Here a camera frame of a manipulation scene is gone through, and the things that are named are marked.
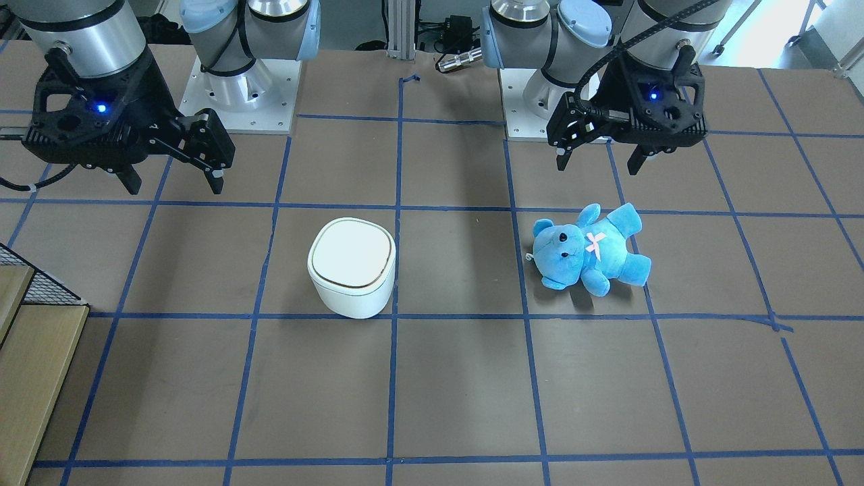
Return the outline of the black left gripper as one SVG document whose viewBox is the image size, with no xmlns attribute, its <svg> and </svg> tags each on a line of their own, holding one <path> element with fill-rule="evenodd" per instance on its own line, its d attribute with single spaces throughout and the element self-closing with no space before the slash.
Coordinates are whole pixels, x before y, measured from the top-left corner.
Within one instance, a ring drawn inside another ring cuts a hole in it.
<svg viewBox="0 0 864 486">
<path fill-rule="evenodd" d="M 703 110 L 705 79 L 694 51 L 679 51 L 670 69 L 650 67 L 630 53 L 609 63 L 593 97 L 596 107 L 624 113 L 612 121 L 594 108 L 581 109 L 581 98 L 565 92 L 547 123 L 548 145 L 556 149 L 556 167 L 565 170 L 573 150 L 600 136 L 637 144 L 627 161 L 638 175 L 648 160 L 670 147 L 691 147 L 709 133 Z"/>
</svg>

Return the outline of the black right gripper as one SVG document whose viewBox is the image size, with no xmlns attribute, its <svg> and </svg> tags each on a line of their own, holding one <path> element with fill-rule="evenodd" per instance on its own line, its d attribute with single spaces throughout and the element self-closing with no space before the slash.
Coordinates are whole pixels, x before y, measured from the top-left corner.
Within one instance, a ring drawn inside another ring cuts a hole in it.
<svg viewBox="0 0 864 486">
<path fill-rule="evenodd" d="M 132 196 L 142 179 L 129 167 L 150 155 L 167 155 L 203 172 L 213 194 L 223 192 L 234 142 L 213 108 L 177 117 L 149 47 L 124 69 L 95 78 L 73 68 L 70 47 L 50 47 L 45 58 L 22 141 L 31 153 L 47 163 L 110 169 Z"/>
</svg>

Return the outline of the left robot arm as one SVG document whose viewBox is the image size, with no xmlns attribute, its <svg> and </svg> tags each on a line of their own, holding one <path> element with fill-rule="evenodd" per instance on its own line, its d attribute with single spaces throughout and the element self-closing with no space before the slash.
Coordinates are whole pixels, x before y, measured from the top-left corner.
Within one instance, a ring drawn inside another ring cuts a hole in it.
<svg viewBox="0 0 864 486">
<path fill-rule="evenodd" d="M 728 1 L 491 1 L 479 36 L 489 68 L 534 69 L 546 139 L 564 170 L 574 150 L 607 136 L 649 158 L 703 142 L 705 78 L 698 57 Z"/>
</svg>

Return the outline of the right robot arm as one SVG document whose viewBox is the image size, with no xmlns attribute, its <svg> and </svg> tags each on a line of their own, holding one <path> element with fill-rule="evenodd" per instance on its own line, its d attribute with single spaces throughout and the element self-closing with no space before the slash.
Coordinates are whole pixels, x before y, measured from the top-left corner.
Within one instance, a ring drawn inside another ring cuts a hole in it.
<svg viewBox="0 0 864 486">
<path fill-rule="evenodd" d="M 47 67 L 34 89 L 30 123 L 3 127 L 2 139 L 63 166 L 35 184 L 2 181 L 18 192 L 35 192 L 83 167 L 104 170 L 138 194 L 135 165 L 166 155 L 200 170 L 220 194 L 236 152 L 220 115 L 278 97 L 266 59 L 306 61 L 320 47 L 318 1 L 182 1 L 183 30 L 212 102 L 185 115 L 126 1 L 9 1 L 8 7 Z"/>
</svg>

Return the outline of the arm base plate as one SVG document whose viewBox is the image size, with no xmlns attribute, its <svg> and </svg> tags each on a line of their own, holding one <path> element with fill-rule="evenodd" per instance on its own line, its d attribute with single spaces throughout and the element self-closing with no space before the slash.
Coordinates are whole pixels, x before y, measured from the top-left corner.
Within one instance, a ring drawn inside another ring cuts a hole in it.
<svg viewBox="0 0 864 486">
<path fill-rule="evenodd" d="M 177 107 L 186 116 L 210 108 L 229 134 L 290 135 L 303 63 L 258 59 L 249 71 L 220 77 L 195 59 Z"/>
<path fill-rule="evenodd" d="M 547 142 L 547 124 L 567 87 L 549 82 L 539 69 L 500 69 L 507 138 Z"/>
</svg>

